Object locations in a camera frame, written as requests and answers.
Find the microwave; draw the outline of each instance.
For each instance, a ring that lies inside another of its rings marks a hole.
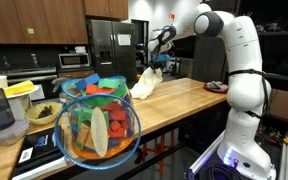
[[[88,53],[59,54],[61,69],[89,67],[90,60]]]

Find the kitchen cabinet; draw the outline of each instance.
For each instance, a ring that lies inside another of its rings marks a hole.
[[[52,44],[87,44],[82,0],[43,0]]]
[[[94,74],[94,70],[72,71],[72,72],[60,72],[58,77],[60,78],[85,78]]]
[[[51,44],[43,1],[14,0],[27,44]]]
[[[13,0],[0,0],[0,44],[25,43]]]
[[[85,10],[89,16],[128,19],[127,0],[85,0]]]

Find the stainless steel refrigerator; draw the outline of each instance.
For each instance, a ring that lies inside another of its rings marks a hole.
[[[130,88],[136,81],[134,24],[87,19],[92,65],[100,77],[122,75]]]

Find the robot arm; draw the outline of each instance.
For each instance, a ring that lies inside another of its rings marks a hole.
[[[236,169],[251,179],[275,179],[270,157],[254,141],[271,87],[263,77],[258,36],[251,18],[211,11],[207,4],[200,4],[174,26],[155,32],[148,50],[158,54],[168,50],[172,40],[194,32],[221,38],[225,46],[229,72],[227,102],[231,110],[217,154],[225,164],[240,162]]]

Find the butcher block table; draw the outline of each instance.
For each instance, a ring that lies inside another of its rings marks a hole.
[[[135,111],[141,122],[141,135],[144,136],[158,131],[165,126],[226,100],[225,94],[206,91],[203,85],[203,82],[189,78],[162,82],[154,90],[153,94],[146,99],[134,99]],[[70,131],[64,120],[61,120],[61,126],[65,132],[65,146],[67,151],[74,158],[83,161],[83,159],[79,158],[72,150]],[[31,124],[28,133],[31,134],[51,127],[54,127],[54,123],[44,126]],[[23,138],[13,145],[0,146],[0,180],[12,178],[22,143]],[[68,166],[46,173],[38,179],[56,174],[71,166],[74,166],[74,164],[68,162]]]

